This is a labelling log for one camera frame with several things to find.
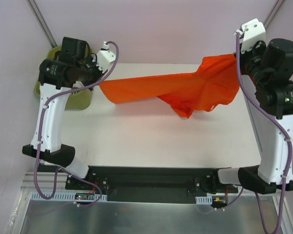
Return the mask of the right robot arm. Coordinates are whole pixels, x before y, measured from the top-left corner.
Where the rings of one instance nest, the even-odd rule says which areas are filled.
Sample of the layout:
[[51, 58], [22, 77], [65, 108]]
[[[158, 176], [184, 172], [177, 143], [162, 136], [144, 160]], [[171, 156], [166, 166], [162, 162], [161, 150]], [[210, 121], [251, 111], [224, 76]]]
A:
[[238, 77], [248, 76], [255, 88], [251, 94], [239, 79], [261, 161], [255, 166], [219, 169], [210, 187], [218, 193], [228, 184], [263, 195], [293, 191], [293, 41], [258, 40], [248, 52], [237, 42], [235, 58]]

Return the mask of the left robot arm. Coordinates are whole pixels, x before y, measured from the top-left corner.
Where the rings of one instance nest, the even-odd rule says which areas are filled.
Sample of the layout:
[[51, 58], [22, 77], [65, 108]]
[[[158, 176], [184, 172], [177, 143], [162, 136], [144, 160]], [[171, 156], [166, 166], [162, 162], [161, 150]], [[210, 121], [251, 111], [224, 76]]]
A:
[[64, 37], [54, 57], [43, 60], [39, 66], [37, 125], [30, 144], [22, 148], [24, 155], [35, 158], [35, 172], [41, 160], [57, 165], [77, 176], [76, 183], [84, 190], [92, 187], [94, 179], [89, 166], [76, 157], [75, 148], [62, 144], [63, 115], [73, 92], [92, 89], [109, 74], [110, 65], [117, 60], [109, 45], [104, 42], [100, 51], [93, 53], [86, 41]]

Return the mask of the orange t shirt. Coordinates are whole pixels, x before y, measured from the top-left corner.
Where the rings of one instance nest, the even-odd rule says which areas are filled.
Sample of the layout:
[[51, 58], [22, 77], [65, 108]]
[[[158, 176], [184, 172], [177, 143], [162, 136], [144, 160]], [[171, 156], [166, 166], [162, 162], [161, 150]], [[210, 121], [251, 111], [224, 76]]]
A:
[[179, 117], [190, 118], [194, 111], [230, 104], [240, 85], [235, 55], [226, 54], [204, 57], [192, 73], [106, 80], [99, 87], [114, 104], [157, 97]]

